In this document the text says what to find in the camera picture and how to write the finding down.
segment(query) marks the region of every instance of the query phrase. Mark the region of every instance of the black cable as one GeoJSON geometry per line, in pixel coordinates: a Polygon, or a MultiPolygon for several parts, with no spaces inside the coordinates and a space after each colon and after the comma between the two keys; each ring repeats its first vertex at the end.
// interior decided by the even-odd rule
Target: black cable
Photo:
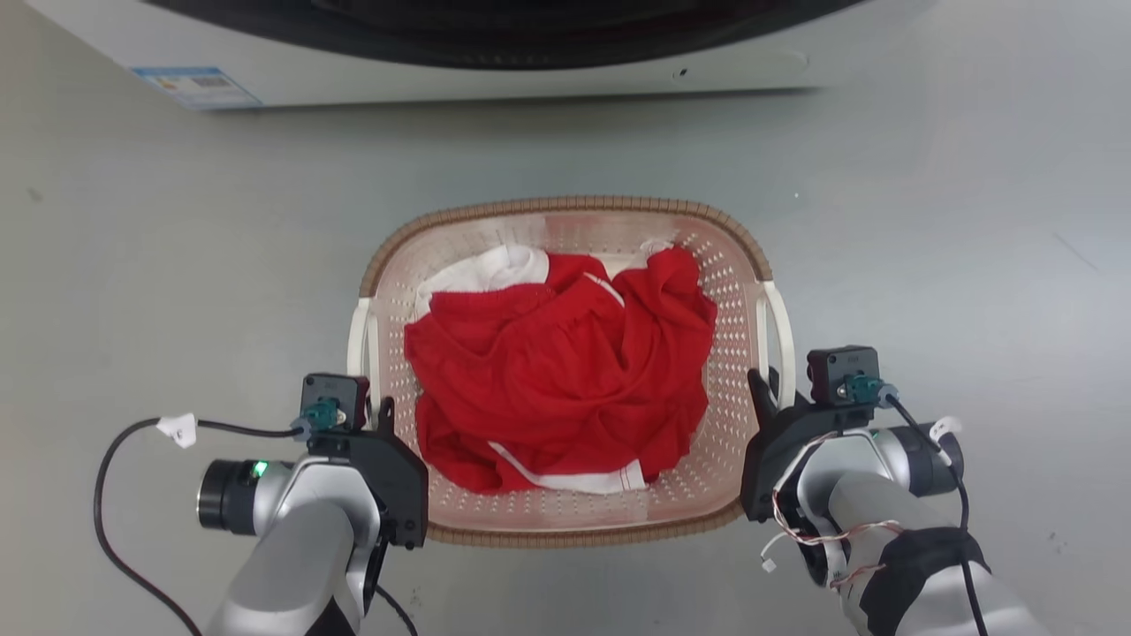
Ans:
{"type": "Polygon", "coordinates": [[[400,607],[400,603],[398,603],[397,600],[392,598],[392,594],[386,592],[385,587],[381,587],[380,584],[373,586],[373,592],[377,592],[377,595],[385,599],[385,602],[389,603],[389,607],[397,612],[397,616],[400,617],[400,620],[405,624],[405,627],[408,628],[408,636],[417,636],[416,626],[413,625],[413,619],[408,618],[408,612],[405,611],[405,608],[400,607]]]}
{"type": "MultiPolygon", "coordinates": [[[[918,427],[918,423],[915,421],[915,418],[913,418],[910,412],[904,407],[903,403],[899,402],[898,397],[889,394],[887,396],[887,399],[888,403],[891,404],[896,409],[896,411],[904,418],[904,421],[907,422],[907,426],[923,439],[924,444],[927,445],[927,448],[931,448],[935,453],[940,453],[942,450],[942,447],[939,446],[939,444],[935,440],[931,439],[931,436],[923,432],[923,429],[918,427]]],[[[966,492],[966,484],[962,483],[962,476],[958,474],[958,469],[956,469],[953,465],[948,465],[947,469],[950,471],[950,476],[955,479],[955,484],[958,487],[958,498],[962,502],[962,514],[961,518],[959,519],[958,527],[959,530],[962,531],[962,534],[969,536],[970,497],[966,492]]],[[[986,631],[985,618],[983,618],[982,616],[982,604],[978,603],[978,594],[974,590],[974,574],[970,571],[970,559],[969,556],[966,553],[965,547],[962,548],[961,565],[962,565],[962,579],[966,583],[966,596],[970,601],[970,613],[974,614],[974,625],[978,629],[978,636],[988,636],[988,633],[986,631]]]]}
{"type": "MultiPolygon", "coordinates": [[[[135,432],[141,429],[157,426],[157,422],[159,421],[161,421],[159,419],[154,418],[152,420],[143,420],[135,424],[130,424],[129,427],[126,428],[126,430],[118,433],[118,437],[115,437],[114,440],[110,442],[110,447],[106,448],[106,454],[102,456],[102,464],[98,465],[98,476],[96,476],[94,480],[94,534],[98,539],[98,547],[102,548],[102,552],[106,555],[106,558],[110,559],[110,562],[114,564],[114,567],[121,570],[121,573],[124,574],[127,577],[129,577],[130,581],[137,583],[143,590],[153,594],[154,598],[156,598],[166,608],[169,608],[170,611],[176,614],[176,618],[181,619],[181,622],[184,624],[184,627],[189,630],[189,634],[191,634],[192,636],[202,636],[200,633],[200,628],[197,627],[197,624],[192,621],[192,618],[189,617],[188,612],[185,612],[184,609],[181,608],[181,605],[176,604],[176,601],[170,599],[169,595],[162,592],[156,585],[149,583],[148,579],[146,579],[144,576],[135,571],[133,568],[126,565],[126,561],[123,561],[122,558],[118,556],[118,552],[114,552],[114,549],[110,547],[110,541],[106,539],[106,528],[103,526],[102,523],[102,491],[106,484],[106,472],[110,470],[110,461],[114,458],[114,453],[116,453],[118,447],[120,447],[122,442],[126,441],[126,438],[128,438],[129,436],[133,435],[135,432]]],[[[294,428],[280,431],[266,431],[261,429],[249,429],[247,427],[238,427],[235,424],[225,424],[223,422],[209,422],[207,420],[199,420],[197,422],[197,426],[200,428],[213,429],[224,432],[234,432],[251,437],[266,437],[275,439],[294,437],[295,435],[302,432],[303,430],[301,428],[294,428]]],[[[394,610],[396,610],[397,614],[400,617],[400,620],[405,621],[405,627],[408,628],[408,634],[411,636],[417,636],[416,626],[413,625],[412,619],[408,618],[407,613],[405,613],[404,608],[402,608],[400,604],[397,603],[397,601],[394,600],[394,598],[389,595],[388,592],[382,590],[380,585],[377,586],[375,591],[378,594],[381,595],[382,599],[386,600],[386,602],[389,603],[390,607],[392,607],[394,610]]]]}
{"type": "Polygon", "coordinates": [[[192,622],[192,619],[189,618],[189,614],[185,613],[181,605],[176,604],[176,601],[170,599],[169,595],[158,590],[156,585],[146,581],[144,576],[133,571],[133,568],[122,561],[121,557],[118,556],[118,552],[114,552],[114,549],[110,547],[110,541],[106,540],[106,531],[102,526],[102,488],[106,484],[106,470],[110,469],[110,461],[114,457],[114,452],[118,450],[118,447],[121,446],[123,441],[126,441],[127,437],[144,428],[156,426],[158,421],[158,419],[143,420],[118,433],[114,441],[110,442],[110,448],[106,449],[106,454],[102,457],[102,465],[98,466],[98,476],[94,480],[94,534],[98,538],[98,545],[102,548],[102,552],[106,555],[110,562],[114,564],[114,567],[120,569],[122,574],[130,578],[130,581],[140,585],[143,590],[156,596],[157,600],[164,603],[166,608],[172,610],[172,612],[176,614],[176,618],[181,619],[181,622],[184,624],[184,627],[189,629],[189,634],[192,636],[202,636],[200,634],[200,629],[197,627],[197,624],[192,622]]]}

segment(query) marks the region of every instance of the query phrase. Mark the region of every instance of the gray floor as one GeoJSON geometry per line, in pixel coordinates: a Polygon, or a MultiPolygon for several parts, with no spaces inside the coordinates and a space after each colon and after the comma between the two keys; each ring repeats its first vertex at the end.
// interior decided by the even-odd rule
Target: gray floor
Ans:
{"type": "MultiPolygon", "coordinates": [[[[950,0],[838,89],[207,115],[0,0],[0,633],[180,634],[90,530],[119,429],[290,421],[299,378],[343,368],[369,257],[418,214],[623,192],[746,223],[798,351],[872,344],[915,412],[966,421],[995,573],[1054,634],[1125,634],[1129,33],[1120,0],[950,0]]],[[[197,526],[201,470],[297,452],[143,436],[109,532],[205,620],[252,543],[197,526]]],[[[424,635],[849,634],[792,549],[759,569],[771,533],[429,544],[385,581],[424,635]]],[[[364,631],[402,627],[378,607],[364,631]]]]}

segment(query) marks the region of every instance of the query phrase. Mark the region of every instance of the white clip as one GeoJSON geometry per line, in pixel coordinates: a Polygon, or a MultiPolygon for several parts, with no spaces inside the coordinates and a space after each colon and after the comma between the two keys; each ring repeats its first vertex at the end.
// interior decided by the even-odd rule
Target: white clip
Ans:
{"type": "Polygon", "coordinates": [[[181,448],[188,448],[197,442],[197,416],[185,413],[176,418],[162,418],[157,421],[157,430],[167,435],[181,448]]]}
{"type": "Polygon", "coordinates": [[[942,463],[946,466],[953,465],[953,461],[950,458],[950,455],[943,450],[942,442],[939,440],[942,439],[942,436],[949,432],[958,432],[960,430],[962,430],[962,422],[953,415],[944,415],[935,422],[933,427],[931,427],[931,439],[939,445],[939,456],[942,457],[942,463]]]}
{"type": "Polygon", "coordinates": [[[935,444],[948,432],[959,432],[962,430],[962,421],[953,415],[944,415],[931,427],[931,439],[935,444]]]}

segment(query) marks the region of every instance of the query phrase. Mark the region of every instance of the red garment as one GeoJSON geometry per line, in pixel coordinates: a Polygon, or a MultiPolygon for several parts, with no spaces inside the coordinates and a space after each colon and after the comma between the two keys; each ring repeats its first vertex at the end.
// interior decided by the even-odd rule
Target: red garment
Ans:
{"type": "Polygon", "coordinates": [[[474,492],[533,488],[492,441],[539,475],[639,459],[655,480],[707,410],[716,307],[698,278],[689,252],[664,250],[611,282],[622,307],[601,261],[550,255],[545,284],[435,294],[405,327],[421,455],[474,492]]]}

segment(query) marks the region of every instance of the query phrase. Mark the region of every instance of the plastic basket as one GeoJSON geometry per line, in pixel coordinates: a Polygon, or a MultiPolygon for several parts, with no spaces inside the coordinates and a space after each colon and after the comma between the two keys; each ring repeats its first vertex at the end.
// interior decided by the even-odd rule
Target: plastic basket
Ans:
{"type": "Polygon", "coordinates": [[[394,233],[370,263],[351,324],[347,370],[369,376],[375,394],[396,399],[396,432],[417,450],[421,388],[404,358],[404,327],[422,281],[503,243],[592,253],[615,269],[653,240],[690,250],[699,261],[702,289],[718,304],[715,344],[703,369],[710,404],[691,453],[647,490],[610,496],[554,490],[483,496],[432,470],[430,539],[507,548],[602,545],[705,532],[740,515],[743,455],[758,430],[746,371],[768,369],[772,327],[780,356],[779,406],[791,405],[796,387],[793,337],[761,248],[740,223],[713,207],[637,197],[563,197],[420,217],[394,233]]]}

